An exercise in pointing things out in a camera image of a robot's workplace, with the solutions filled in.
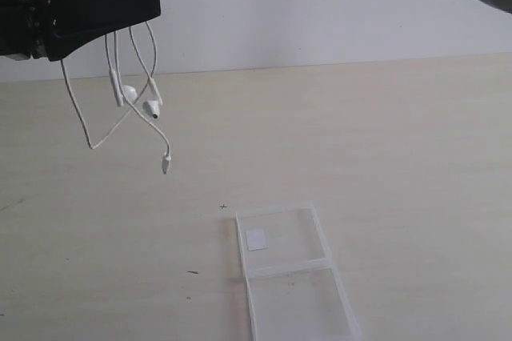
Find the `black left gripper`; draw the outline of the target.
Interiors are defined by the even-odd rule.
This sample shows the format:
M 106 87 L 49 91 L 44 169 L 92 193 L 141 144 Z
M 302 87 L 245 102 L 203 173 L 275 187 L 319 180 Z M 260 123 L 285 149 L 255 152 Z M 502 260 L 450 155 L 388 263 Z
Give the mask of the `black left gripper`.
M 1 56 L 59 61 L 97 38 L 160 15 L 160 0 L 1 0 Z

